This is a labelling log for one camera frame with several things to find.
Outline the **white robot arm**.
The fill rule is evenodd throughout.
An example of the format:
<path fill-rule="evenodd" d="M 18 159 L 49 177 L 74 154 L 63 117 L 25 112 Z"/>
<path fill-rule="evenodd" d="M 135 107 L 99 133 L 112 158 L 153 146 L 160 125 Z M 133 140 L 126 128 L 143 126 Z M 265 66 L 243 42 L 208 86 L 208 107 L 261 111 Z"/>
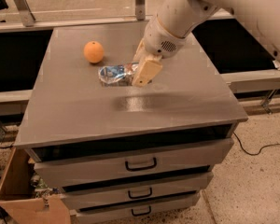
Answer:
<path fill-rule="evenodd" d="M 280 62 L 280 0 L 165 0 L 148 22 L 133 60 L 132 84 L 143 87 L 175 56 L 187 36 L 217 11 L 228 11 Z"/>

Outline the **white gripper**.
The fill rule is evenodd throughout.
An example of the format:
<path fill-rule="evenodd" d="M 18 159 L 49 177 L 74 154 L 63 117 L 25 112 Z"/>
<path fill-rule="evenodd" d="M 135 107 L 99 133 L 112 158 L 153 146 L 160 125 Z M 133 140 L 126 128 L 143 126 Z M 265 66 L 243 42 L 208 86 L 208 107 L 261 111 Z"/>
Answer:
<path fill-rule="evenodd" d="M 148 22 L 144 37 L 133 56 L 133 62 L 139 63 L 139 65 L 133 76 L 132 85 L 135 87 L 146 86 L 162 70 L 161 56 L 163 58 L 175 56 L 185 43 L 185 38 L 171 35 L 161 26 L 158 18 L 153 17 Z"/>

